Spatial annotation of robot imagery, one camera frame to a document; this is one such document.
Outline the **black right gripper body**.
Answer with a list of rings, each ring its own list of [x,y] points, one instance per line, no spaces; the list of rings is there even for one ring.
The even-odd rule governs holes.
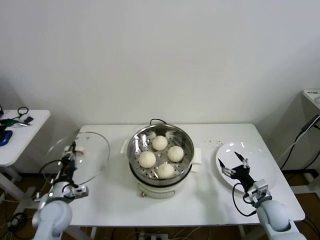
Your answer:
[[[245,192],[247,192],[255,183],[255,180],[250,176],[250,167],[244,167],[239,165],[231,169],[232,174],[230,176],[233,180],[238,180],[242,185]]]

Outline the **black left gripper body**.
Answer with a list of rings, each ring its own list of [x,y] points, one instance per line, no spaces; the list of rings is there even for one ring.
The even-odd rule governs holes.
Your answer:
[[[62,167],[58,180],[60,182],[73,182],[73,175],[76,170],[75,161],[68,158],[63,158],[61,161]]]

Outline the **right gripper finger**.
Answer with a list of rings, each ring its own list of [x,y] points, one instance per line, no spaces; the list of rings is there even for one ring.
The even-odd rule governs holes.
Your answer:
[[[250,167],[247,158],[244,158],[240,153],[237,153],[236,151],[234,153],[238,157],[238,159],[242,162],[242,165],[245,169]]]
[[[232,176],[232,175],[235,173],[234,170],[226,167],[220,159],[218,159],[218,162],[219,162],[219,165],[220,165],[220,167],[221,167],[221,172],[222,172],[225,176]]]

